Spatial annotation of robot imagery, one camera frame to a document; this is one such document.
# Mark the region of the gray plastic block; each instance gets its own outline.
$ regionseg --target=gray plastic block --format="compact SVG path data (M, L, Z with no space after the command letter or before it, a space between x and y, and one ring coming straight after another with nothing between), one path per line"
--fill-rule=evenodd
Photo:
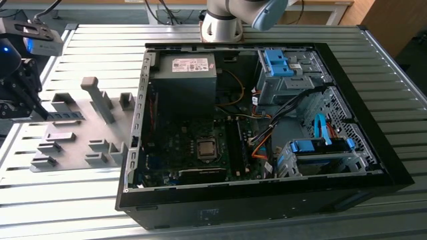
M290 64L297 64L297 63L298 63L298 58L297 58L297 56L290 56L287 59L289 59L289 63L290 63Z
M114 162L118 165L121 165L129 155L129 146L126 145L126 142L122 142L121 151L118 150L115 144L110 143L109 154L110 154Z
M121 106L123 111L133 111L135 109L135 99L131 92L121 93Z
M77 134L74 132L49 133L46 140L49 142L74 142L77 140Z
M102 152L89 153L85 160L90 165L106 164L109 162L109 159Z
M97 139L89 141L89 146L95 153L107 153L110 148L110 143L106 139Z
M65 102L67 104L77 103L75 99L73 98L73 96L67 92L55 93L54 98L53 98L53 102Z
M53 168L57 164L57 160L46 155L35 157L31 161L31 165L34 165L36 168Z
M50 155L51 153L59 153L62 151L62 146L54 141L47 143L41 143L38 150L46 154Z
M73 112L69 104L74 104L77 101L74 100L70 93L57 93L51 104L58 112Z
M109 97L109 94L106 91L101 91L101 94L102 94L102 98L109 106L109 109L113 109L114 108L114 103L113 103L113 100L111 98ZM95 111L99 111L98 107L97 107L97 104L94 103L94 101L91 101L91 105L95 109Z
M71 121L55 121L53 122L55 127L65 127L65 126L79 126L82 123L81 120L71 120Z
M97 106L97 109L106 121L107 124L113 124L115 122L115 117L113 112L110 111L111 109L111 101L110 104L106 103L106 96L107 94L102 93L101 89L99 89L99 79L94 76L90 77L85 77L81 87L85 91L89 92L94 104Z

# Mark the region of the wooden cabinet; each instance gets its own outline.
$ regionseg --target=wooden cabinet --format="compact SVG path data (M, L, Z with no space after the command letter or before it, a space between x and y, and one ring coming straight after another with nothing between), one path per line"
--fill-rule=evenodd
M366 25L383 48L395 57L427 25L427 1L355 0L341 25Z

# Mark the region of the case sticker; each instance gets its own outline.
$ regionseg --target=case sticker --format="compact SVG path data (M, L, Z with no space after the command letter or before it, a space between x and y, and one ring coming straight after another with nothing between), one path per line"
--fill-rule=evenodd
M273 171L274 171L274 166L273 166L269 162L266 162L265 168L267 169L267 171L269 171L270 173L273 173Z
M173 61L173 72L207 72L210 71L207 58L177 58Z

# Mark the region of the power supply label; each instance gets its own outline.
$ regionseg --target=power supply label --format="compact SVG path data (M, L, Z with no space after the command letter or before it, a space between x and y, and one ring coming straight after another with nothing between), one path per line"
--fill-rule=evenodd
M177 58L173 61L173 72L207 72L210 63L207 58Z
M205 209L199 211L199 219L203 221L218 221L221 217L221 209Z

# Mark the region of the yellow wire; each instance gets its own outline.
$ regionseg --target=yellow wire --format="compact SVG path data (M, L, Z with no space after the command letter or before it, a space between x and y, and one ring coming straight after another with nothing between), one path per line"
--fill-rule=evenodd
M237 104L238 102L241 102L241 100L243 99L243 97L245 97L245 95L246 95L246 88L243 87L243 83L242 83L241 79L237 77L237 75L235 75L231 71L229 71L229 70L226 70L226 69L223 69L223 71L226 71L227 73L230 73L231 76L234 77L234 79L239 82L239 85L241 85L241 88L242 88L242 93L241 93L241 97L239 97L239 99L238 99L237 101L218 104L217 106L219 106L219 107L225 107L225 106L230 106L230 105Z

